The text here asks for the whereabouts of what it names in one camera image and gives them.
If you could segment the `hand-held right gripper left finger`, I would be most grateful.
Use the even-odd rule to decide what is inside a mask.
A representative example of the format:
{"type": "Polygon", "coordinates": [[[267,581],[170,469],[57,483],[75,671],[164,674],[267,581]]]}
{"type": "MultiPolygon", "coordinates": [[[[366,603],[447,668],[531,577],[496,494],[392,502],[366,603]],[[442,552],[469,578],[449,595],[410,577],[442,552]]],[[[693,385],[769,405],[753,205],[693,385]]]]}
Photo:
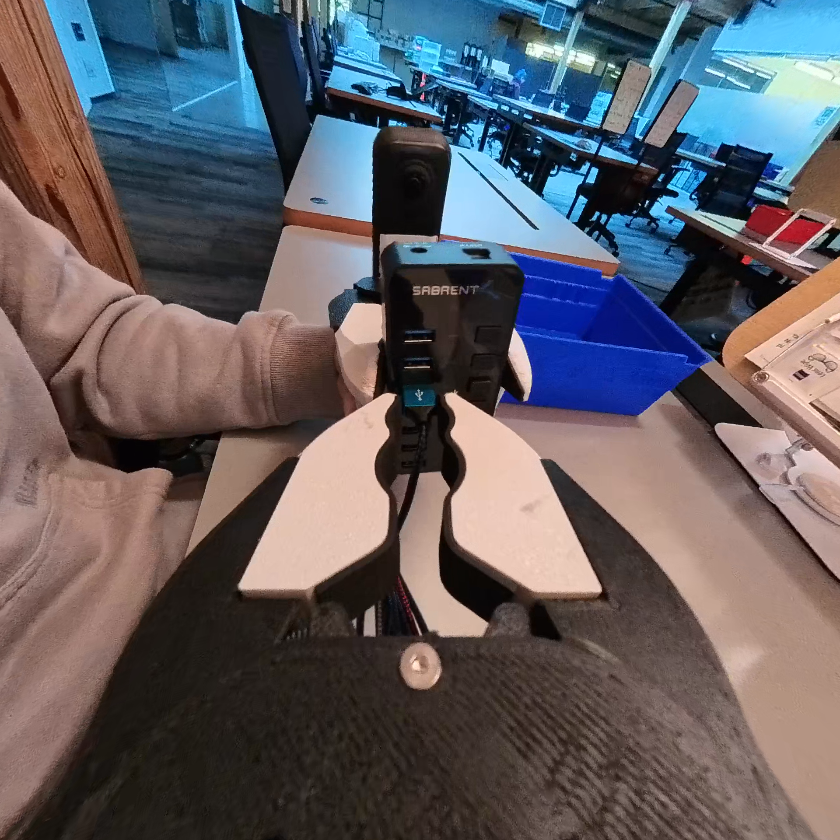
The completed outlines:
{"type": "Polygon", "coordinates": [[[328,428],[294,465],[238,583],[251,599],[378,602],[400,571],[400,402],[383,394],[328,428]]]}

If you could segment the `wooden pillar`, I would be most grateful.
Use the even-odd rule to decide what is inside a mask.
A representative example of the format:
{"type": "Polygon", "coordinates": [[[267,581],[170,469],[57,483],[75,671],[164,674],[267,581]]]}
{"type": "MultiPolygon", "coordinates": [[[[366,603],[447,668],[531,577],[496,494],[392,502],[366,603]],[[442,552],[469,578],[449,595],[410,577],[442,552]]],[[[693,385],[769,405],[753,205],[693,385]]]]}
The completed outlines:
{"type": "Polygon", "coordinates": [[[109,276],[147,287],[41,1],[1,2],[1,176],[109,276]]]}

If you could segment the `blue plastic bin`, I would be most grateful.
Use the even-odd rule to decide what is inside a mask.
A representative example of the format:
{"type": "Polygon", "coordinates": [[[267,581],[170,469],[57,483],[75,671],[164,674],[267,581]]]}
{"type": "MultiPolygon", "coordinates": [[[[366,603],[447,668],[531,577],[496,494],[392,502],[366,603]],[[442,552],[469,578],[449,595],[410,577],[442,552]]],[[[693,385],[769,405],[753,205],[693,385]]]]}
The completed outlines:
{"type": "Polygon", "coordinates": [[[711,357],[623,276],[510,254],[524,275],[516,320],[527,404],[637,416],[711,357]]]}

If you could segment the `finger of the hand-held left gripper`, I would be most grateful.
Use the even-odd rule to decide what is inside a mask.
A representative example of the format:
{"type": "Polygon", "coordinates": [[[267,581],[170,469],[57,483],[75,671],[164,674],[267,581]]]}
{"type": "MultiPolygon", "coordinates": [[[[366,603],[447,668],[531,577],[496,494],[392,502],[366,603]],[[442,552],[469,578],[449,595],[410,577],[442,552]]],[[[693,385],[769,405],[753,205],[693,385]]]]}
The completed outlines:
{"type": "Polygon", "coordinates": [[[382,305],[354,303],[335,333],[339,390],[352,412],[374,399],[382,341],[382,305]]]}
{"type": "Polygon", "coordinates": [[[520,403],[529,400],[532,390],[532,366],[527,348],[517,331],[512,331],[507,361],[500,378],[500,394],[520,403]]]}

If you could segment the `black usb hub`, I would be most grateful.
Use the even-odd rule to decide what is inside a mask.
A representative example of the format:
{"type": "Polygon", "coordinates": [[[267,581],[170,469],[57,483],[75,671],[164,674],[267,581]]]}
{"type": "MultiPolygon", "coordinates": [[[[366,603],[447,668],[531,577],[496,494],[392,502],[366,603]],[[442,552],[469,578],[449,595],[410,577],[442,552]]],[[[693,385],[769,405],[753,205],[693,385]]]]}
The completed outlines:
{"type": "Polygon", "coordinates": [[[524,284],[509,255],[484,241],[393,244],[382,254],[381,378],[400,399],[400,475],[441,469],[445,394],[496,411],[524,284]]]}

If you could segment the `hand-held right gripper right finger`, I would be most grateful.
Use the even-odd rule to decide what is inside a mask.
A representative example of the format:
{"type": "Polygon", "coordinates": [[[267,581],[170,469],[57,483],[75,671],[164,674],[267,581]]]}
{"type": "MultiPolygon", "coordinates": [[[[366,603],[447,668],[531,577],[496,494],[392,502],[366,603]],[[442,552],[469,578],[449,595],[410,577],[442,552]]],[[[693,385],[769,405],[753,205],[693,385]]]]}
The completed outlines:
{"type": "Polygon", "coordinates": [[[441,576],[462,602],[501,588],[520,602],[603,593],[538,454],[509,427],[446,394],[441,576]]]}

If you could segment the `red plastic bin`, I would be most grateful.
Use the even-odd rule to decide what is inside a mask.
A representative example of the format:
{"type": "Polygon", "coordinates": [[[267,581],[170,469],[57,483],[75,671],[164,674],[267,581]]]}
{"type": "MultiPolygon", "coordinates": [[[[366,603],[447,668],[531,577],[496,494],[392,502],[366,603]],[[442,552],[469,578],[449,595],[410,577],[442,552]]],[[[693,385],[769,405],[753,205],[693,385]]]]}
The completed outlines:
{"type": "Polygon", "coordinates": [[[752,210],[751,215],[745,222],[742,228],[742,233],[745,236],[758,240],[761,244],[765,238],[767,238],[776,228],[781,226],[782,223],[794,212],[796,211],[791,211],[787,208],[758,205],[752,210]]]}

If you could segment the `person's left forearm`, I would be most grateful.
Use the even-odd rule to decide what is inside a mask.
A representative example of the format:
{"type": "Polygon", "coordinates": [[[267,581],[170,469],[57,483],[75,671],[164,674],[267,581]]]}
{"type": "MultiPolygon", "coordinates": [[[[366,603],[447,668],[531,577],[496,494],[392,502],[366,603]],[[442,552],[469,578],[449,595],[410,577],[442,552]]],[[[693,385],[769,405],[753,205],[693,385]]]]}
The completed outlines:
{"type": "Polygon", "coordinates": [[[175,438],[341,417],[335,339],[282,310],[237,324],[52,267],[21,327],[72,438],[175,438]]]}

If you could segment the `person's torso in grey hoodie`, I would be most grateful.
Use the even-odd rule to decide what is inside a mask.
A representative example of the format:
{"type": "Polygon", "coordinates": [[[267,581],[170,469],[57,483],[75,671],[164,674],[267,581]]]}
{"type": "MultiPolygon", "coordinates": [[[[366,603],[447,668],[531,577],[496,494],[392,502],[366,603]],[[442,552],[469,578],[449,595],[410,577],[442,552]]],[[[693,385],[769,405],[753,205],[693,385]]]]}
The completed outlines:
{"type": "Polygon", "coordinates": [[[79,455],[61,423],[20,314],[67,258],[88,264],[2,185],[2,838],[67,770],[197,514],[167,470],[79,455]]]}

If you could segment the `grey desk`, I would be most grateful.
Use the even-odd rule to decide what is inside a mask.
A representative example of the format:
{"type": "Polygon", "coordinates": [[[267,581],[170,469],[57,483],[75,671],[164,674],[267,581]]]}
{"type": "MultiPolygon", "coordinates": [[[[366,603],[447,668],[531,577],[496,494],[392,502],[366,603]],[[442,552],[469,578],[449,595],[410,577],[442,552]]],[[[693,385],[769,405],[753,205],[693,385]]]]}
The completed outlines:
{"type": "MultiPolygon", "coordinates": [[[[262,310],[327,323],[329,301],[369,273],[368,238],[288,227],[262,310]]],[[[699,618],[764,757],[820,838],[839,827],[838,583],[696,414],[670,393],[640,416],[503,404],[502,422],[556,462],[629,531],[699,618]]],[[[193,550],[322,423],[223,436],[188,546],[193,550]]],[[[438,576],[446,484],[423,477],[402,570],[429,626],[478,635],[477,616],[438,576]]]]}

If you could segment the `white printed paper sheet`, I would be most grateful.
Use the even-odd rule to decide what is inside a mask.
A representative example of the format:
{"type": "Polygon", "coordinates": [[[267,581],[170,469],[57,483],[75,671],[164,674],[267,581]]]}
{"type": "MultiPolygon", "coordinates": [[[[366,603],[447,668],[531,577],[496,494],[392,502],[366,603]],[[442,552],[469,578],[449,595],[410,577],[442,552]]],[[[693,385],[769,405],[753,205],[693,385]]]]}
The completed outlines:
{"type": "Polygon", "coordinates": [[[750,351],[751,385],[789,427],[838,465],[838,297],[750,351]]]}

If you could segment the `white desk with orange edge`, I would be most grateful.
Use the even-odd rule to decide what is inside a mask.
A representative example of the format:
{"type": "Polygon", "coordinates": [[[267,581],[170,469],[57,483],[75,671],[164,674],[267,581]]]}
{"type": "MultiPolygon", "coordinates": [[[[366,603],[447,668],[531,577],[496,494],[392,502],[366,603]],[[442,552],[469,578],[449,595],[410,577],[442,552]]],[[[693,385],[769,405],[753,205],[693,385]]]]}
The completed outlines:
{"type": "MultiPolygon", "coordinates": [[[[319,116],[283,201],[284,224],[372,234],[372,149],[377,129],[319,116]]],[[[487,154],[453,147],[441,235],[488,241],[525,255],[600,270],[620,265],[564,215],[487,154]]]]}

